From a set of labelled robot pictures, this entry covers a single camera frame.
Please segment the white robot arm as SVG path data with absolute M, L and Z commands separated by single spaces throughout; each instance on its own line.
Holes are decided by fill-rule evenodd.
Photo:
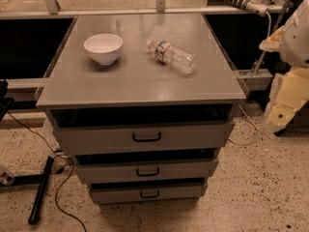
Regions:
M 291 66 L 279 88 L 270 91 L 265 128 L 283 130 L 309 102 L 309 0 L 303 0 L 283 26 L 263 40 L 259 48 L 278 52 Z

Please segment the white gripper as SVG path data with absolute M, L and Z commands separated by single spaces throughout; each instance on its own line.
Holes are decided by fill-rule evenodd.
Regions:
M 278 52 L 283 29 L 283 26 L 278 28 L 259 44 L 259 48 L 266 52 Z M 277 73 L 270 87 L 264 128 L 271 132 L 283 130 L 308 102 L 308 68 L 292 67 L 285 74 Z

